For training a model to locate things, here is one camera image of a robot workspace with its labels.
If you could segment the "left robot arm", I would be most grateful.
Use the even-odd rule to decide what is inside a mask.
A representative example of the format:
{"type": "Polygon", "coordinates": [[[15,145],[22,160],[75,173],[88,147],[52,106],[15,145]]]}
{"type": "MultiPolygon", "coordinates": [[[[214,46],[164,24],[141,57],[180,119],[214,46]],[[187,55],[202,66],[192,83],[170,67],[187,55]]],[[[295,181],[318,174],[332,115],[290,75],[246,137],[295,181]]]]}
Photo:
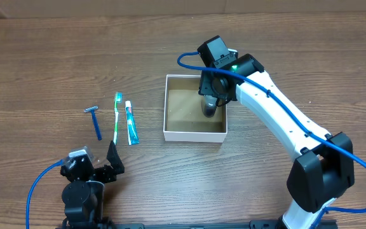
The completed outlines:
{"type": "Polygon", "coordinates": [[[125,172],[111,141],[106,156],[108,165],[95,168],[88,147],[75,149],[61,165],[60,174],[70,183],[62,192],[65,204],[65,219],[62,228],[115,228],[108,217],[103,216],[104,188],[106,183],[116,181],[116,176],[125,172]]]}

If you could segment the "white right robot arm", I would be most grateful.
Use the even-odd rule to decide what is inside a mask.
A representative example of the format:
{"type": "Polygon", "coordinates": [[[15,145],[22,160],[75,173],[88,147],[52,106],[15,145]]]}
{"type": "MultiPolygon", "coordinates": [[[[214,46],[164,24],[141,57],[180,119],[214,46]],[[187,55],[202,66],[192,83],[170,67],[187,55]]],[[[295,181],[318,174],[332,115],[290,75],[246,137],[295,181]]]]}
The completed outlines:
{"type": "Polygon", "coordinates": [[[293,163],[287,179],[292,197],[279,219],[256,221],[274,228],[336,228],[324,221],[331,204],[355,182],[353,144],[344,133],[331,134],[311,121],[276,87],[264,66],[252,55],[234,50],[199,50],[200,95],[249,108],[283,144],[293,163]]]}

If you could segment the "clear dark spray bottle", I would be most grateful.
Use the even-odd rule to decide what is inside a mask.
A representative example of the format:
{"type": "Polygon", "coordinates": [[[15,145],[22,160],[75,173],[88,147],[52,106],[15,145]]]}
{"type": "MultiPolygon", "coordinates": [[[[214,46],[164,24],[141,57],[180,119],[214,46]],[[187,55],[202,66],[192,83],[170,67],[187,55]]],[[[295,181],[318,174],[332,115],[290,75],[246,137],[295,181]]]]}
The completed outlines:
{"type": "Polygon", "coordinates": [[[217,98],[211,95],[204,95],[202,100],[202,112],[203,114],[211,118],[214,116],[217,109],[217,98]]]}

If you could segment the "blue disposable razor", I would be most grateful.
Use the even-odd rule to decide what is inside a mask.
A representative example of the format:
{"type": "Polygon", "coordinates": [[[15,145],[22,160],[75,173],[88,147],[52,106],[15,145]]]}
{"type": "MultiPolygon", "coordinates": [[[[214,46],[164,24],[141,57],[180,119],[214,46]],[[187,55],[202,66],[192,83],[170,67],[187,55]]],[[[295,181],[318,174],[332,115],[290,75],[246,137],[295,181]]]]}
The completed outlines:
{"type": "Polygon", "coordinates": [[[99,128],[99,125],[98,125],[97,117],[95,115],[95,111],[97,109],[98,109],[98,106],[92,106],[92,107],[89,107],[89,108],[85,108],[84,112],[91,114],[91,118],[92,118],[93,126],[94,126],[94,129],[95,129],[95,133],[97,135],[97,139],[99,141],[101,141],[102,140],[102,134],[101,134],[101,131],[100,131],[100,128],[99,128]]]}

